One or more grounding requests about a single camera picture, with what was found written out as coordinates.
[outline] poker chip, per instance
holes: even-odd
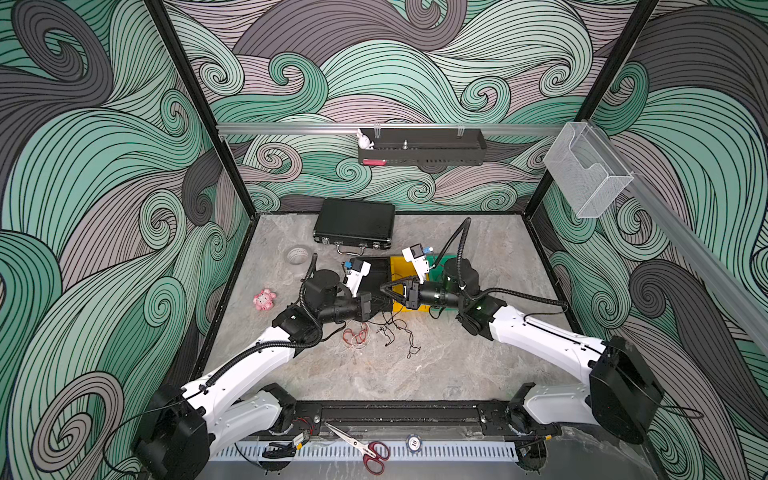
[[[408,447],[409,452],[418,453],[422,449],[422,440],[418,435],[408,435],[406,447]]]

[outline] white rabbit figurine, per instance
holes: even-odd
[[[373,150],[373,142],[367,135],[363,135],[360,129],[357,129],[357,146],[363,150]]]

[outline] wave pattern wall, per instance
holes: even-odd
[[[0,477],[115,478],[108,433],[186,382],[248,219],[142,0],[0,17]]]
[[[768,312],[768,5],[672,4],[660,4],[593,120]],[[765,478],[768,360],[631,185],[596,220],[574,219],[553,186],[535,226],[585,332],[631,340],[664,401],[704,413],[654,420],[670,478]]]
[[[634,4],[167,1],[220,122],[463,124],[572,120],[607,57],[599,51],[610,51]],[[326,197],[410,211],[521,211],[551,142],[492,138],[493,164],[427,172],[353,166],[351,138],[228,140],[245,146],[237,161],[261,211],[314,211]]]

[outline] pink plush toy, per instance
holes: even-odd
[[[256,306],[256,310],[269,310],[273,306],[272,299],[276,296],[276,293],[273,293],[270,291],[270,289],[265,288],[264,290],[261,290],[261,293],[253,298],[253,305]]]

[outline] briefcase handle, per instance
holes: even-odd
[[[336,245],[336,251],[339,252],[339,255],[352,255],[353,257],[360,257],[361,255],[363,255],[366,252],[366,248],[365,247],[353,247],[353,248],[359,248],[360,249],[360,253],[343,252],[343,251],[341,251],[341,245]]]

